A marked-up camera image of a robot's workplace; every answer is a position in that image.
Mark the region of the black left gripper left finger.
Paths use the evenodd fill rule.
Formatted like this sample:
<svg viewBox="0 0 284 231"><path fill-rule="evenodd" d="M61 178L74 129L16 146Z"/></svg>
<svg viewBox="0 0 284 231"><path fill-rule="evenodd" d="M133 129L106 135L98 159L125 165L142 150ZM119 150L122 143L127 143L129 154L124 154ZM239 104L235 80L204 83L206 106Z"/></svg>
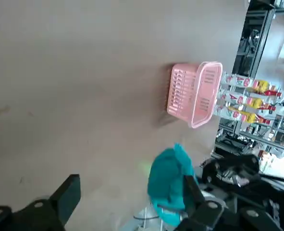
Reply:
<svg viewBox="0 0 284 231"><path fill-rule="evenodd" d="M80 175L71 174L48 199L15 212L0 205L0 231L63 231L80 199Z"/></svg>

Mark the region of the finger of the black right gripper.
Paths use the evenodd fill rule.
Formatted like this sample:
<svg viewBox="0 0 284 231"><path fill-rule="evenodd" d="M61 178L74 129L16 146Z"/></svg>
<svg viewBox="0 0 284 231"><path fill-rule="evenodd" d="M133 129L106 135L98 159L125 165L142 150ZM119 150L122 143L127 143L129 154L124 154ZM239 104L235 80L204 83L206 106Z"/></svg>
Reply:
<svg viewBox="0 0 284 231"><path fill-rule="evenodd" d="M202 170L202 180L216 187L241 187L259 173L255 155L233 155L211 159Z"/></svg>

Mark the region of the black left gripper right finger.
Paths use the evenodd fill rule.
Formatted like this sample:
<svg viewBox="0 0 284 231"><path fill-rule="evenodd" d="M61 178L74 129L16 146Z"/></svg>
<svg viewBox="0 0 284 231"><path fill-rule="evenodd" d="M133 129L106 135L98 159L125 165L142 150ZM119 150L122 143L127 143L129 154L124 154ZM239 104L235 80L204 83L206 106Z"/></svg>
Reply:
<svg viewBox="0 0 284 231"><path fill-rule="evenodd" d="M194 205L185 203L188 217L176 227L178 231L281 231L282 228L264 210L243 207L236 213L214 200L206 200L192 176L184 176L184 192L190 193Z"/></svg>

